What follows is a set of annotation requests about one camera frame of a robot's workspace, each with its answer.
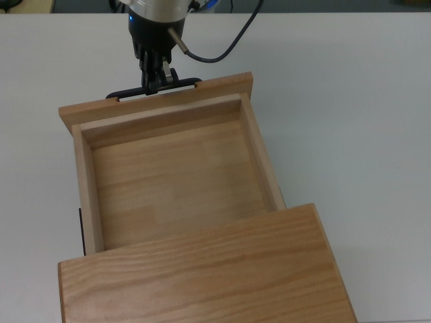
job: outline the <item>wooden panel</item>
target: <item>wooden panel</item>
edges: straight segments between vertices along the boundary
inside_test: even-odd
[[[257,179],[261,186],[267,210],[269,212],[280,211],[285,209],[286,205],[284,203],[283,196],[281,195],[271,161],[269,160],[259,126],[257,125],[255,113],[251,108],[248,96],[241,94],[241,97],[241,125],[248,149],[250,150],[253,165],[256,169]]]
[[[91,148],[100,148],[238,119],[240,104],[240,95],[231,94],[91,121],[81,130]]]
[[[356,322],[313,205],[59,264],[63,322]]]
[[[228,94],[246,92],[251,96],[253,76],[250,72],[202,81],[196,83],[196,88],[179,92],[160,94],[136,100],[119,102],[116,98],[99,100],[73,106],[59,108],[59,115],[66,127],[71,131],[71,125],[112,118],[124,114],[163,108],[178,104],[186,104],[197,100],[205,100]]]
[[[238,119],[93,158],[105,250],[266,213]]]
[[[81,128],[78,124],[72,126],[72,135],[86,252],[87,254],[95,254],[103,251],[104,246],[92,151],[82,137]]]

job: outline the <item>light wood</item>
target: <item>light wood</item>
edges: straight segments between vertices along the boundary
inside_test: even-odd
[[[226,80],[238,89],[250,77],[203,82],[201,90],[215,87],[216,97],[185,90],[178,104],[161,95],[153,106],[138,100],[140,111],[110,118],[104,108],[118,102],[75,107],[77,118],[103,112],[72,125],[87,254],[286,208],[250,92],[221,95]]]
[[[9,9],[10,13],[51,13],[54,0],[23,0],[19,5]]]
[[[250,97],[253,86],[253,76],[250,72],[221,77],[196,83],[196,88],[185,89],[162,95],[149,96],[136,100],[120,102],[116,98],[98,100],[73,106],[59,108],[59,115],[66,127],[71,131],[71,125],[122,116],[146,110],[167,106],[186,104],[198,100],[216,98],[228,94],[245,92]]]
[[[277,178],[269,160],[268,152],[262,139],[255,113],[247,95],[241,94],[240,120],[244,137],[256,169],[257,179],[261,186],[263,199],[269,212],[280,211],[286,208],[278,186]]]
[[[105,250],[266,213],[239,120],[94,150]]]
[[[168,106],[81,124],[91,148],[196,129],[238,118],[240,94]]]
[[[92,151],[82,137],[81,127],[78,124],[72,126],[72,135],[86,252],[94,254],[103,251],[104,245]]]
[[[59,264],[64,323],[357,322],[313,205]]]

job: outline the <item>gray floor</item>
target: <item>gray floor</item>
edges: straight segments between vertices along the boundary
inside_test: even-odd
[[[233,0],[234,13],[250,13],[257,0]],[[261,12],[386,12],[431,11],[425,5],[404,5],[404,0],[266,0]],[[216,13],[230,11],[230,0],[220,0]],[[108,0],[55,0],[54,13],[109,13]]]

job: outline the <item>white table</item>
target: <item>white table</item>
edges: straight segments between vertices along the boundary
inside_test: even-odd
[[[193,15],[220,54],[247,15]],[[140,84],[125,15],[0,18],[0,321],[60,322],[57,263],[81,256],[67,104]],[[221,63],[174,49],[181,77],[252,71],[289,206],[315,202],[361,322],[431,319],[431,17],[260,15]]]

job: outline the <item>black bracket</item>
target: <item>black bracket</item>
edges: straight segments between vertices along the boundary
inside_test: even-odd
[[[84,225],[82,224],[81,208],[79,208],[79,222],[81,223],[82,249],[84,250],[84,256],[87,256],[87,252],[86,252],[86,240],[84,238]]]
[[[168,89],[177,89],[184,86],[192,86],[196,82],[202,81],[197,77],[192,77],[189,79],[179,79],[175,69],[170,69],[170,72],[173,78],[172,83],[166,83],[165,81],[160,81],[160,80],[157,80],[154,82],[147,82],[146,87],[142,86],[142,87],[136,87],[134,89],[124,89],[123,91],[113,92],[111,94],[108,94],[106,98],[123,99],[123,98],[130,98],[131,96],[142,96],[142,95],[150,96],[160,91],[166,91]]]

